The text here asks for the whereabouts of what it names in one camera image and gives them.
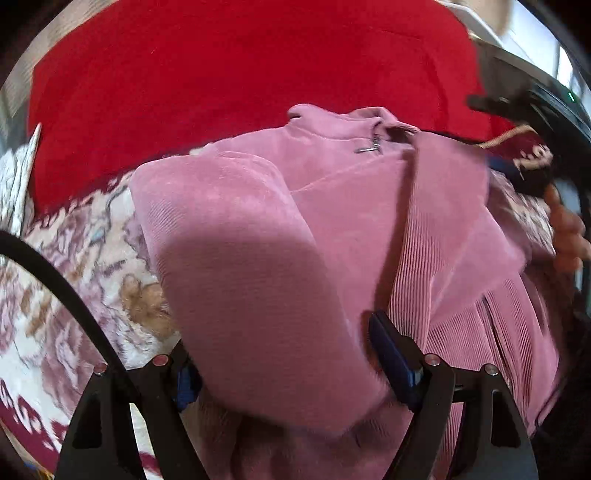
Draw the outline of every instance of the zipper pull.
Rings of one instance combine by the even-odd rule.
[[[374,137],[372,139],[373,145],[371,147],[362,147],[355,150],[355,153],[365,153],[365,152],[378,152],[382,153],[382,147],[379,145],[379,137]]]

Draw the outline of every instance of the pink jacket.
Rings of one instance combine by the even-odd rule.
[[[297,105],[282,128],[143,165],[131,192],[206,386],[194,442],[212,479],[382,478],[411,415],[368,347],[377,308],[450,365],[499,366],[533,429],[560,329],[527,242],[487,208],[478,147],[383,108]]]

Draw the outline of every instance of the human hand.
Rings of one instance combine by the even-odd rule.
[[[583,237],[585,225],[576,213],[562,205],[554,185],[546,188],[544,200],[550,208],[550,226],[554,229],[554,268],[573,273],[583,267],[583,260],[591,260],[591,244]]]

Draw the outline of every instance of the red fabric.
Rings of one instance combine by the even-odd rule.
[[[35,67],[31,194],[48,213],[161,155],[285,123],[296,103],[381,105],[485,140],[491,117],[463,25],[433,0],[119,0]]]

